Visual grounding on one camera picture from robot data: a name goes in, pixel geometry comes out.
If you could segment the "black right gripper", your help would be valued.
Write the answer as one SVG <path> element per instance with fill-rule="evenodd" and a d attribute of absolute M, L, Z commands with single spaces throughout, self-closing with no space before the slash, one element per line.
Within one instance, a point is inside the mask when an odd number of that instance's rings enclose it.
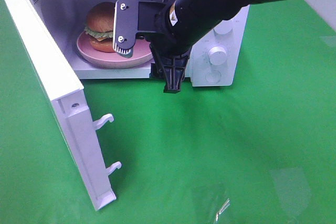
<path fill-rule="evenodd" d="M 171 31 L 169 15 L 174 2 L 175 0 L 117 0 L 114 8 L 114 51 L 123 57 L 132 57 L 135 36 L 143 36 L 150 43 L 154 59 L 150 78 L 164 79 L 165 93 L 180 92 L 190 56 L 189 48 L 175 48 L 177 40 Z"/>

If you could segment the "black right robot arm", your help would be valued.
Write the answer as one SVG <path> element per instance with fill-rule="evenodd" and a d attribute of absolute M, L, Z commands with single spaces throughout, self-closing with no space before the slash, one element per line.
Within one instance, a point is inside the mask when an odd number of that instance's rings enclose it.
<path fill-rule="evenodd" d="M 242 7 L 275 1 L 282 0 L 117 0 L 113 49 L 131 57 L 137 39 L 148 41 L 154 58 L 151 77 L 165 80 L 164 92 L 177 93 L 196 42 Z"/>

